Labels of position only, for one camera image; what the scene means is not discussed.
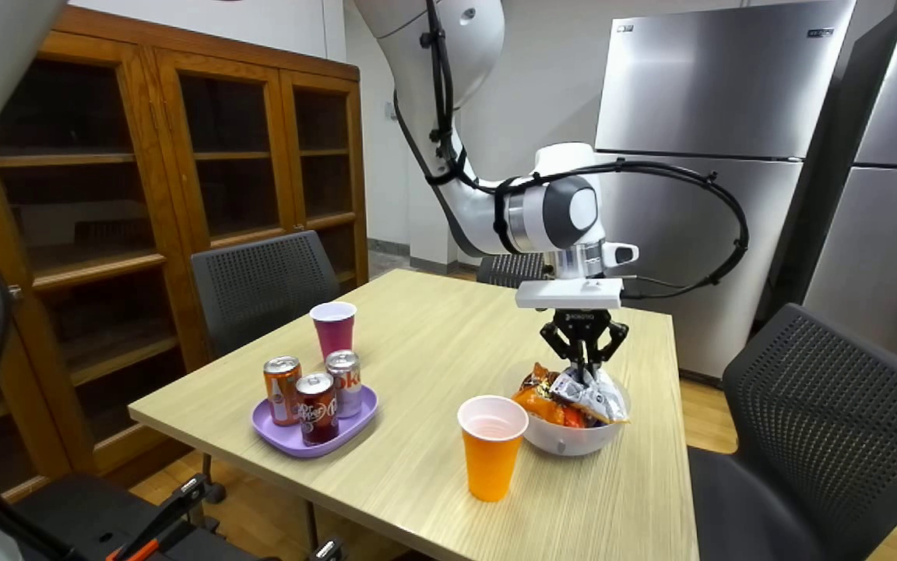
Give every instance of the soda can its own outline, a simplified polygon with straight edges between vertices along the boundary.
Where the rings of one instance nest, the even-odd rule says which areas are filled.
[[[358,419],[362,414],[362,367],[358,355],[353,350],[336,350],[326,355],[326,374],[332,376],[340,396],[336,396],[336,414],[340,419]]]
[[[298,425],[297,381],[302,367],[297,355],[281,355],[263,363],[263,392],[272,422],[281,428]]]
[[[302,443],[316,445],[336,436],[336,388],[325,372],[306,374],[297,382]]]

